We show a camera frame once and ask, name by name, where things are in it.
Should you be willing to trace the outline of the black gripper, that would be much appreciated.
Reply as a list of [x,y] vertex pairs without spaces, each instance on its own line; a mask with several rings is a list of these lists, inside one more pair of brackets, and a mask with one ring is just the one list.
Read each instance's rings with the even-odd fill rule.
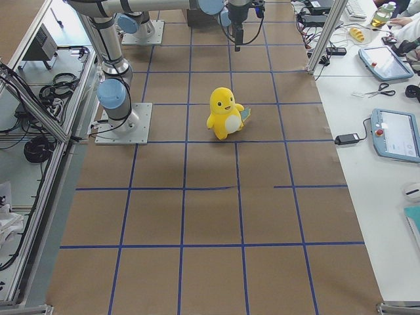
[[243,46],[243,22],[247,20],[249,9],[255,9],[257,18],[264,18],[264,0],[228,0],[228,17],[232,22],[232,34],[234,37],[234,51],[240,52]]

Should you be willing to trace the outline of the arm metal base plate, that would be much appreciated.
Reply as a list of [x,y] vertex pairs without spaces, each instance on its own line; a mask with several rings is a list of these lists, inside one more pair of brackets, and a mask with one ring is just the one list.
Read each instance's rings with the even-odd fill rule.
[[160,45],[163,39],[163,20],[149,20],[139,26],[136,33],[124,33],[122,45],[149,46]]
[[105,110],[101,119],[107,122],[100,124],[94,140],[97,145],[147,144],[152,117],[152,103],[136,102],[132,105],[131,115],[121,122],[108,119]]

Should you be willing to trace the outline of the person hand at desk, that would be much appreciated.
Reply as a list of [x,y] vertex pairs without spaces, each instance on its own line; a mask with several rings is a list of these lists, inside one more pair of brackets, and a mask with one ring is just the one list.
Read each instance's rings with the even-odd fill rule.
[[409,24],[410,22],[412,22],[413,19],[410,17],[397,17],[397,18],[391,18],[387,24],[389,26],[405,26],[407,24]]

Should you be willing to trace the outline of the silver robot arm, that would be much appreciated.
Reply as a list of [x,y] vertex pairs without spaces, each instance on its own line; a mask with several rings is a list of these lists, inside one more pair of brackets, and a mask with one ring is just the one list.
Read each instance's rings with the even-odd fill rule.
[[[200,18],[212,16],[221,26],[231,25],[225,1],[199,1],[198,9],[183,10],[189,26],[198,24]],[[146,39],[156,33],[156,27],[150,21],[149,12],[131,12],[118,14],[116,25],[124,33],[134,35],[139,39]]]
[[87,31],[95,52],[101,57],[104,81],[97,90],[97,98],[108,117],[108,129],[98,132],[111,143],[141,143],[148,138],[150,119],[142,119],[138,111],[152,109],[149,103],[134,103],[130,85],[133,71],[124,58],[115,29],[117,13],[132,16],[136,12],[169,11],[177,9],[201,10],[208,15],[226,12],[234,28],[234,44],[243,45],[243,23],[248,11],[254,8],[259,18],[264,17],[264,1],[69,1],[80,19],[87,20]]

